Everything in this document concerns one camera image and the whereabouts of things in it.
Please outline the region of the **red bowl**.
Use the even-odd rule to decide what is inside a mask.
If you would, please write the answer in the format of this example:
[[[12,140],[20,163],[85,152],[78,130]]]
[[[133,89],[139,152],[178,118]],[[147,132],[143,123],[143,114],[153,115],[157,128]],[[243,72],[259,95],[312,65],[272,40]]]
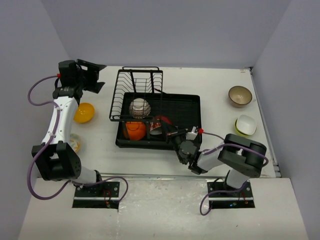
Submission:
[[[172,124],[172,121],[164,115],[155,116],[149,124],[149,133],[152,136],[158,136],[162,134],[162,122]]]

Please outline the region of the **yellow bowl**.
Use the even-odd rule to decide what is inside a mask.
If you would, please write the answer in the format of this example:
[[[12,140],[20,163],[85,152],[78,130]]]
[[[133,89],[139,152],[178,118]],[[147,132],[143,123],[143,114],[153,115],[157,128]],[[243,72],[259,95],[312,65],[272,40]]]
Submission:
[[[73,120],[76,123],[87,123],[89,122],[95,115],[95,108],[92,104],[83,102],[80,103],[75,114]]]

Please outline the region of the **white floral bowl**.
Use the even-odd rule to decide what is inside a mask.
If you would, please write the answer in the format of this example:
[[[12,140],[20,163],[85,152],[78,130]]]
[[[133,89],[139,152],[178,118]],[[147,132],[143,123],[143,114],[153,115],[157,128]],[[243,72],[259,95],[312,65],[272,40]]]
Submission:
[[[69,145],[75,153],[78,153],[82,145],[81,137],[78,134],[71,133]]]

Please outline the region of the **lime green bowl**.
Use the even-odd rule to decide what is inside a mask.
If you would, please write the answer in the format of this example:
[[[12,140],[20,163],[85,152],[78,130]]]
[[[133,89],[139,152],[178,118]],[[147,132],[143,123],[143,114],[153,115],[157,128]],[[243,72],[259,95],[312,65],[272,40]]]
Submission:
[[[253,120],[243,120],[238,118],[235,121],[235,129],[243,136],[252,136],[256,132],[257,124]]]
[[[251,136],[256,132],[257,123],[252,117],[242,114],[237,118],[235,128],[241,134]]]

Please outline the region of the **pink flower bowl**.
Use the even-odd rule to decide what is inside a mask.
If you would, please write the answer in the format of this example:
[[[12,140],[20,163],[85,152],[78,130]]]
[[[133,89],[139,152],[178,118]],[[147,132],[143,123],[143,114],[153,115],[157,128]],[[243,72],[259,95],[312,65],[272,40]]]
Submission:
[[[251,91],[244,86],[233,86],[228,91],[228,100],[233,107],[244,108],[251,103],[252,99]]]

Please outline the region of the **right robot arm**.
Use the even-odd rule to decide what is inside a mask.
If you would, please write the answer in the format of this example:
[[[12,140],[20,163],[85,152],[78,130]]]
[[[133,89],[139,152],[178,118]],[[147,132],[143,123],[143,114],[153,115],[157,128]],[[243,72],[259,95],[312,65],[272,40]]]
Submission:
[[[232,133],[223,138],[196,126],[178,128],[163,120],[160,123],[162,133],[166,141],[173,144],[179,162],[187,165],[192,173],[205,174],[223,164],[230,167],[223,184],[227,196],[233,197],[239,193],[248,179],[260,177],[262,169],[269,163],[267,147],[260,142]],[[202,134],[220,138],[222,143],[211,149],[200,150],[194,140]]]

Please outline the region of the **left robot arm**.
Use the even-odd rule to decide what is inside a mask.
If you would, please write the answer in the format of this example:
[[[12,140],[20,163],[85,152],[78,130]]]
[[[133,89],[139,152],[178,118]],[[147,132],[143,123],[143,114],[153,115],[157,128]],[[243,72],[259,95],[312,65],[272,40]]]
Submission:
[[[53,113],[45,137],[32,147],[31,154],[41,177],[45,181],[71,180],[86,185],[86,190],[97,197],[103,193],[100,173],[83,167],[70,143],[75,113],[84,91],[99,93],[104,82],[99,82],[103,64],[85,60],[65,60],[58,64],[58,74],[53,76]]]

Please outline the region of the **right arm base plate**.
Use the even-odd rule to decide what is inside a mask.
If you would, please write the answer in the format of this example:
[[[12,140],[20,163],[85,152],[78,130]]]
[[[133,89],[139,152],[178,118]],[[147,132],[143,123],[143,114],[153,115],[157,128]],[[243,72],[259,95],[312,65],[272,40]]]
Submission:
[[[223,181],[208,181],[207,182],[207,190],[208,193],[215,192],[211,194],[210,198],[236,198],[236,199],[243,199],[243,198],[252,198],[252,188],[251,183],[249,181],[246,182],[245,187],[243,190],[239,192],[230,192],[232,189],[225,186]]]

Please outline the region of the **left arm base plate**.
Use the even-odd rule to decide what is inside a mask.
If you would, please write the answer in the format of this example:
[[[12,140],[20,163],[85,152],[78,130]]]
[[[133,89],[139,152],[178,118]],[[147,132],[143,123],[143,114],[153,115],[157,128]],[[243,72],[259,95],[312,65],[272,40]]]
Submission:
[[[74,196],[76,198],[113,200],[119,197],[119,190],[119,181],[106,181],[98,185],[77,187]]]

